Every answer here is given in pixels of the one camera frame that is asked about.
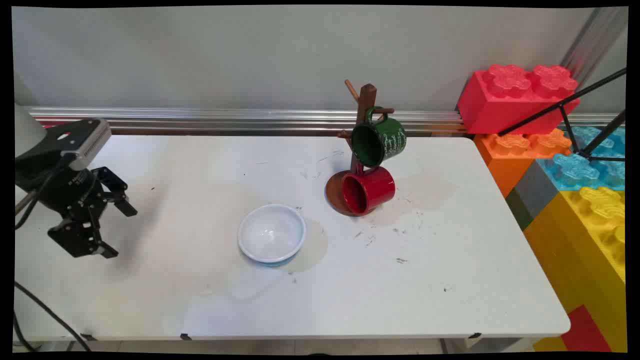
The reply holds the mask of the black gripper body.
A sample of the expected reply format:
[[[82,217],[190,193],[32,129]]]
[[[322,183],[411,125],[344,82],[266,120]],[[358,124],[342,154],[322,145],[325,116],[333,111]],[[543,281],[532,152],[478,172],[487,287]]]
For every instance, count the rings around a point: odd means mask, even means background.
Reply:
[[[104,191],[98,176],[91,170],[75,171],[65,168],[58,172],[39,194],[38,202],[62,217],[71,217],[75,208],[87,203]]]

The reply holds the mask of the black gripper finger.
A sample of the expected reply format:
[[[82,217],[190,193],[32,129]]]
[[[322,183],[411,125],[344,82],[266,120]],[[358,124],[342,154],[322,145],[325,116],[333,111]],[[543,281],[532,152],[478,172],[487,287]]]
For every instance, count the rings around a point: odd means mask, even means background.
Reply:
[[[100,233],[101,213],[86,210],[78,218],[66,217],[47,231],[48,237],[74,258],[100,255],[105,259],[115,258],[118,251],[103,241]]]
[[[130,204],[130,199],[126,194],[128,184],[125,183],[117,174],[110,171],[107,167],[100,167],[93,170],[97,180],[108,189],[108,192],[102,196],[107,203],[113,203],[126,217],[134,217],[138,211]]]

